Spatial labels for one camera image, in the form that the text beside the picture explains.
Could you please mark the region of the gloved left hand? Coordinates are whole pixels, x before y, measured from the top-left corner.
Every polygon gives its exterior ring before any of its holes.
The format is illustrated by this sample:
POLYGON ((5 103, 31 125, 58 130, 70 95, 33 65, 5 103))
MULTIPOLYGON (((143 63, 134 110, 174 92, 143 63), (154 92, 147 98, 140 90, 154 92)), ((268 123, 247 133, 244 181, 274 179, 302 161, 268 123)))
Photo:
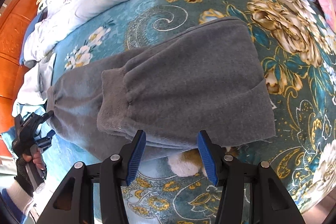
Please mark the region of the gloved left hand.
POLYGON ((30 197, 33 197, 34 188, 26 171, 26 164, 31 161, 35 164, 37 169, 42 171, 44 178, 46 178, 47 167, 43 161, 41 149, 37 148, 37 151, 32 156, 23 154, 16 161, 17 175, 14 179, 30 197))

